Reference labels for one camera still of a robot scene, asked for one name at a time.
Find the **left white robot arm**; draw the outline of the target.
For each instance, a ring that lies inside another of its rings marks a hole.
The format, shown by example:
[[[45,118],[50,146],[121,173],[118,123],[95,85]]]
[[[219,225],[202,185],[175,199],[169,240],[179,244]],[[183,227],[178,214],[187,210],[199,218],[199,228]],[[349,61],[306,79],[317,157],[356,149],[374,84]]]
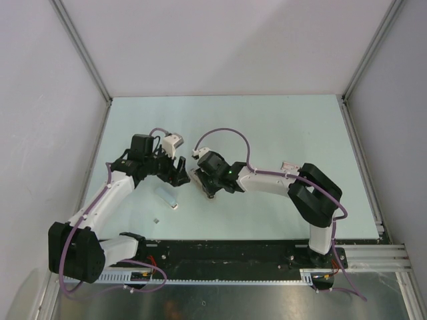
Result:
[[[48,231],[48,266],[58,275],[94,283],[102,271],[124,260],[138,267],[147,260],[145,237],[121,232],[102,240],[105,224],[121,202],[149,176],[172,187],[189,183],[185,157],[176,157],[183,137],[166,133],[159,145],[152,135],[135,134],[131,145],[107,164],[107,179],[92,200],[67,222],[55,222]]]

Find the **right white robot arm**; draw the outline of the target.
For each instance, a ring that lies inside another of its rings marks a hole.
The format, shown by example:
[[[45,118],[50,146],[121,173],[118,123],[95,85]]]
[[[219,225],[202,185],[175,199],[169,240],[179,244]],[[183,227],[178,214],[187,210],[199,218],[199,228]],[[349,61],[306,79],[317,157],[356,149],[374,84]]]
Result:
[[[250,169],[244,162],[229,165],[207,147],[192,151],[197,169],[191,174],[210,199],[224,190],[228,193],[264,192],[287,197],[303,220],[310,225],[308,261],[324,267],[332,259],[332,239],[336,210],[341,207],[342,190],[315,165],[280,172]]]

